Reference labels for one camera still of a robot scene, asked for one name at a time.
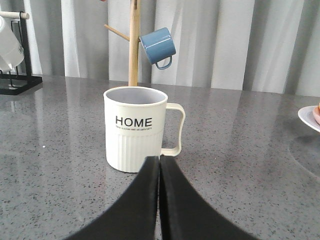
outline white curtain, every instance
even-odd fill
[[[0,0],[25,9],[35,74],[128,81],[130,0]],[[320,97],[320,1],[141,0],[141,35],[167,27],[171,67],[141,45],[139,82]]]

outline gray granite countertop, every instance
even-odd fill
[[[103,92],[121,85],[44,76],[20,95],[0,95],[0,239],[63,239],[128,187],[136,175],[105,157]],[[213,208],[263,240],[320,239],[320,134],[297,116],[319,97],[149,87],[184,107],[176,161]],[[171,147],[178,117],[166,119]]]

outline blue mug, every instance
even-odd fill
[[[164,27],[140,36],[140,41],[151,64],[155,64],[160,70],[170,67],[172,55],[176,54],[176,48],[168,28]],[[170,58],[170,62],[165,66],[158,66],[158,62],[166,58]]]

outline white mug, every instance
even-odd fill
[[[0,16],[0,70],[11,71],[24,59],[24,49],[18,39]]]
[[[181,151],[181,133],[185,111],[180,104],[167,103],[159,90],[122,86],[107,90],[104,97],[105,151],[111,167],[137,173],[147,156],[176,156]],[[161,148],[166,109],[181,112],[177,145]]]

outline plate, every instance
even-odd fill
[[[308,125],[310,128],[318,131],[320,133],[320,125],[316,122],[313,115],[313,110],[317,107],[315,106],[305,106],[298,111],[298,116],[302,122]]]

